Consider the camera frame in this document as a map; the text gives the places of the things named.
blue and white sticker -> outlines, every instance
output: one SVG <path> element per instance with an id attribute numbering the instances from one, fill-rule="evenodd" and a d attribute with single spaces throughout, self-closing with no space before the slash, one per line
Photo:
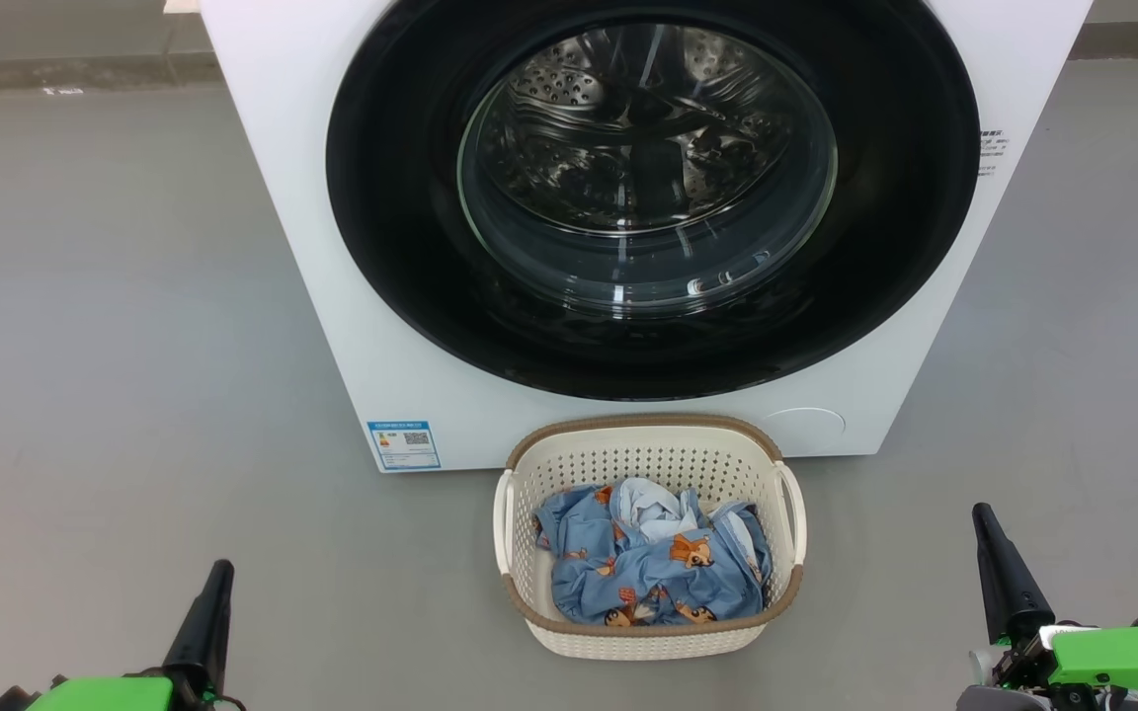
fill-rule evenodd
<path id="1" fill-rule="evenodd" d="M 386 471 L 398 469 L 440 469 L 438 443 L 426 422 L 366 423 L 371 441 Z"/>

black round door frame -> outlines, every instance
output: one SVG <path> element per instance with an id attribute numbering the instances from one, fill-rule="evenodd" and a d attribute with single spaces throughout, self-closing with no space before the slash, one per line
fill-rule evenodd
<path id="1" fill-rule="evenodd" d="M 551 41 L 628 22 L 749 41 L 798 72 L 834 122 L 839 181 L 816 234 L 715 311 L 578 314 L 503 273 L 462 220 L 457 143 L 489 86 Z M 785 23 L 803 32 L 776 34 Z M 884 323 L 960 231 L 979 148 L 960 56 L 920 0 L 402 0 L 343 81 L 328 180 L 364 278 L 438 347 L 543 390 L 671 400 L 785 377 Z"/>

brown basket rim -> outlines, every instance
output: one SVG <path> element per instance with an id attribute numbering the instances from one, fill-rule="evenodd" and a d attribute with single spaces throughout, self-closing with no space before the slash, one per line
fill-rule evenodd
<path id="1" fill-rule="evenodd" d="M 566 423 L 547 424 L 529 432 L 525 439 L 512 450 L 506 458 L 506 468 L 516 469 L 520 462 L 520 456 L 533 448 L 537 443 L 543 441 L 558 433 L 568 433 L 595 429 L 620 429 L 620 428 L 645 428 L 645 427 L 700 427 L 718 428 L 732 430 L 753 440 L 756 445 L 767 452 L 767 455 L 775 462 L 784 460 L 781 448 L 767 437 L 762 430 L 747 423 L 745 420 L 728 417 L 727 415 L 702 415 L 692 413 L 668 413 L 652 415 L 609 415 L 609 417 L 586 417 L 582 420 L 570 420 Z M 708 635 L 715 633 L 732 633 L 747 630 L 750 627 L 760 627 L 781 617 L 786 611 L 798 595 L 799 587 L 802 587 L 802 576 L 805 568 L 802 564 L 793 565 L 790 573 L 790 585 L 784 589 L 784 595 L 759 612 L 758 615 L 749 618 L 735 618 L 735 620 L 717 620 L 704 625 L 661 625 L 651 627 L 609 627 L 604 625 L 577 625 L 577 622 L 561 622 L 541 615 L 534 607 L 520 597 L 520 590 L 516 589 L 516 580 L 512 580 L 510 572 L 503 572 L 503 586 L 506 595 L 512 600 L 516 611 L 530 625 L 542 627 L 542 629 L 555 633 L 579 636 L 603 636 L 604 638 L 662 638 L 662 636 L 693 636 Z"/>

gray baseboard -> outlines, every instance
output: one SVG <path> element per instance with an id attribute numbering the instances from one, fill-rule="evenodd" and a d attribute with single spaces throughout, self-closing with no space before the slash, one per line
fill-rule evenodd
<path id="1" fill-rule="evenodd" d="M 1138 23 L 1087 24 L 1070 59 L 1138 59 Z M 0 63 L 0 91 L 135 91 L 220 85 L 213 52 L 73 59 L 11 59 Z"/>

bright green cover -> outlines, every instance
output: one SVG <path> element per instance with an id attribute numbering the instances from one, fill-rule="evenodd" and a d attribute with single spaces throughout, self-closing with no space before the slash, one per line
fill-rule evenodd
<path id="1" fill-rule="evenodd" d="M 1138 627 L 1058 634 L 1052 638 L 1055 685 L 1120 685 L 1138 689 Z"/>
<path id="2" fill-rule="evenodd" d="M 68 679 L 28 711 L 168 711 L 173 683 L 164 677 Z"/>

